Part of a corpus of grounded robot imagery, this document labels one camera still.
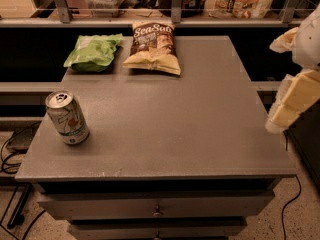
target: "soda can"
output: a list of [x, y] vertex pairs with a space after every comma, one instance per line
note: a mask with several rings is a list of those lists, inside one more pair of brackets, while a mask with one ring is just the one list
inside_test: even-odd
[[49, 94], [46, 110], [63, 142], [78, 144], [89, 135], [79, 102], [72, 92], [61, 90]]

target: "table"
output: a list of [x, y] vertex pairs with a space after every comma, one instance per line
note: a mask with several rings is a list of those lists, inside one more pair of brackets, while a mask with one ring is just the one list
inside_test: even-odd
[[240, 232], [296, 170], [227, 36], [176, 37], [180, 77], [67, 71], [90, 135], [64, 144], [46, 115], [16, 180], [77, 239], [208, 239]]

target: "drawer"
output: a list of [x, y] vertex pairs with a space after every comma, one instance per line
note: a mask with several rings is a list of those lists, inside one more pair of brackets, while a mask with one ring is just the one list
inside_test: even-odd
[[246, 217], [272, 200], [267, 192], [42, 195], [38, 202], [55, 219]]
[[221, 238], [237, 235], [246, 226], [240, 218], [128, 220], [83, 222], [68, 232], [78, 240]]

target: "can pull tab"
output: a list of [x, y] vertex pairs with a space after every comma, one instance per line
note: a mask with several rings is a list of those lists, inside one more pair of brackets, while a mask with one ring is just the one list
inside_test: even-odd
[[56, 100], [58, 103], [64, 102], [68, 98], [68, 95], [66, 94], [59, 94], [56, 96]]

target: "brown chip bag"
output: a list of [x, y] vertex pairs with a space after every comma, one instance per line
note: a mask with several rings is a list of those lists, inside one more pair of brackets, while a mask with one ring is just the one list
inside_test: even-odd
[[133, 43], [125, 68], [159, 70], [180, 75], [181, 69], [174, 45], [174, 25], [133, 23]]

